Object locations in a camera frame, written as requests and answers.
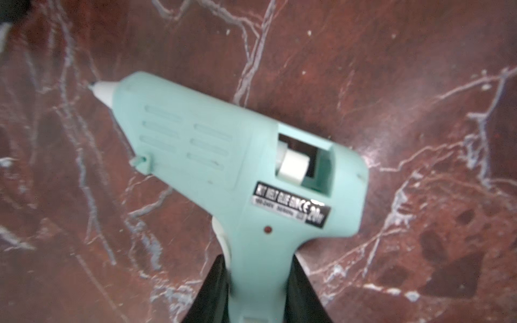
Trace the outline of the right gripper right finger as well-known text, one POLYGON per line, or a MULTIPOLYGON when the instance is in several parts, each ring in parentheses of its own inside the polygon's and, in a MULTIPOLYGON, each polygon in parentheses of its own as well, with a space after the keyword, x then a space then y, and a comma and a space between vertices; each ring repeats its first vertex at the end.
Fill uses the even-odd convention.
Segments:
POLYGON ((296 256, 293 256, 288 278, 284 322, 333 322, 296 256))

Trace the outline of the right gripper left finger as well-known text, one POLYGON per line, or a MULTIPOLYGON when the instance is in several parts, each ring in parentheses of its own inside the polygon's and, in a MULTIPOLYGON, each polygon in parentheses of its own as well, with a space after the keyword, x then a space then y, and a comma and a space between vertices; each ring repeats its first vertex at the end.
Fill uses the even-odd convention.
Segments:
POLYGON ((229 323, 229 274, 222 254, 216 257, 182 323, 229 323))

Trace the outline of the small mint glue gun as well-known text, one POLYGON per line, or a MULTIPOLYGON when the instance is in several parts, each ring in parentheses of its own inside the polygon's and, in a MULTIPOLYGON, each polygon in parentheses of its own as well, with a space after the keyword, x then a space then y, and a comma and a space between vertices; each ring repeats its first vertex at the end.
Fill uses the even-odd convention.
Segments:
POLYGON ((284 322, 296 250, 358 232, 369 169, 353 150, 145 72, 90 89, 131 166, 211 215, 230 322, 284 322))

